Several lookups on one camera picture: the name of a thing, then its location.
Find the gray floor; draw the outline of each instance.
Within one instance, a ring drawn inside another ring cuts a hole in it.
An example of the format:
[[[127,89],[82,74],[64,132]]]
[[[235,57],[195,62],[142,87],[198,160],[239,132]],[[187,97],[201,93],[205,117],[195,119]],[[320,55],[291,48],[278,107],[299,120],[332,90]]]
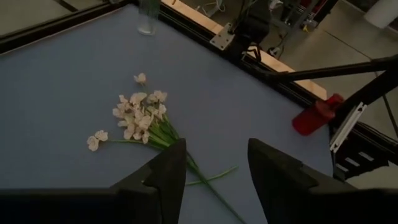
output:
[[[203,6],[212,0],[183,0],[192,8]],[[240,5],[234,0],[224,0],[225,12],[218,12],[212,19],[224,25],[232,21]],[[311,33],[298,31],[285,46],[280,60],[295,70],[308,70],[350,63],[367,62],[398,54],[398,33],[390,29],[380,30],[362,19],[363,12],[340,1],[330,15]],[[279,42],[279,30],[271,27],[271,33],[262,41],[261,47],[268,49]],[[345,98],[375,78],[374,73],[314,80],[326,88],[329,95],[339,93]],[[392,112],[398,118],[398,89],[387,95]],[[382,99],[371,104],[362,115],[363,121],[390,138],[398,139],[388,117]]]

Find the floor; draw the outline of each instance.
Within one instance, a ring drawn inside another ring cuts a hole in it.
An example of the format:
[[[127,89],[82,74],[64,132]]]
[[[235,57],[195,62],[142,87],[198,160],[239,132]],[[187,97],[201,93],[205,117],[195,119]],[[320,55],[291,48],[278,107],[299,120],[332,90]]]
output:
[[[84,9],[102,2],[102,0],[65,1],[77,9]],[[182,1],[196,9],[213,0]],[[236,18],[240,8],[240,4],[237,4],[235,0],[224,0],[224,3],[225,12],[218,12],[212,17],[221,25]],[[0,36],[68,13],[70,12],[56,3],[56,0],[0,1]],[[379,30],[364,21],[362,16],[363,12],[353,8],[349,3],[338,2],[317,29],[311,33],[297,32],[287,42],[280,60],[295,70],[307,70],[367,62],[371,58],[397,54],[398,32],[391,29]],[[276,46],[280,42],[280,33],[282,33],[281,30],[271,27],[271,33],[261,43],[262,48]],[[347,98],[374,78],[374,73],[364,73],[321,78],[314,81],[326,88],[329,95],[339,93]],[[392,114],[398,119],[398,88],[388,93],[386,98],[391,106]],[[371,104],[360,120],[386,136],[398,140],[383,99]]]

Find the black metal frame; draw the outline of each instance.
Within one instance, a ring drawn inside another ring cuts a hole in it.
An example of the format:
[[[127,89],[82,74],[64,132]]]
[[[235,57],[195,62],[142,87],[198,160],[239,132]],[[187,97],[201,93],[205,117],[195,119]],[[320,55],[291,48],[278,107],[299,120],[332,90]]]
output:
[[[4,52],[8,52],[10,50],[14,50],[18,47],[22,47],[36,40],[40,40],[48,35],[56,34],[65,29],[71,28],[73,26],[77,26],[83,22],[94,19],[98,16],[106,14],[108,12],[119,9],[120,7],[125,6],[126,4],[138,4],[137,0],[123,0],[118,4],[111,4],[108,2],[104,2],[98,6],[91,7],[89,9],[85,9],[82,11],[71,13],[70,15],[54,19],[52,21],[44,22],[37,26],[29,27],[24,30],[20,30],[5,36],[0,37],[0,54]],[[277,80],[270,79],[266,74],[269,72],[274,72],[270,67],[267,67],[264,64],[260,64],[253,57],[247,56],[244,57],[240,61],[236,61],[235,58],[231,57],[227,52],[221,51],[210,44],[210,40],[215,36],[214,33],[192,21],[191,19],[185,17],[183,14],[175,11],[171,7],[166,4],[161,5],[161,12],[159,19],[164,23],[172,26],[174,29],[177,29],[181,33],[185,34],[187,37],[193,39],[198,42],[202,46],[211,50],[215,54],[218,54],[220,57],[223,57],[226,60],[229,60],[231,63],[235,64],[235,66],[244,70],[248,74],[257,78],[260,82],[270,86],[274,90],[278,91],[280,94],[284,95],[288,99],[294,101],[296,104],[301,107],[309,107],[316,100],[320,100],[319,97],[305,90],[301,86],[297,85],[295,82],[279,82]],[[361,64],[359,66],[361,69],[364,69],[369,66],[373,66],[369,64]],[[373,86],[373,89],[379,88],[380,85],[377,84]],[[356,95],[357,98],[363,97],[367,93],[363,93]],[[336,127],[337,123],[332,123],[330,128],[333,129]],[[396,151],[396,143],[386,141],[383,135],[379,134],[377,131],[367,127],[365,124],[358,123],[349,138],[355,139],[356,141],[362,141],[360,145],[367,145],[369,150],[377,152],[382,155],[385,160],[389,159],[392,162],[398,163],[398,155]],[[342,146],[339,151],[345,151],[345,147]]]

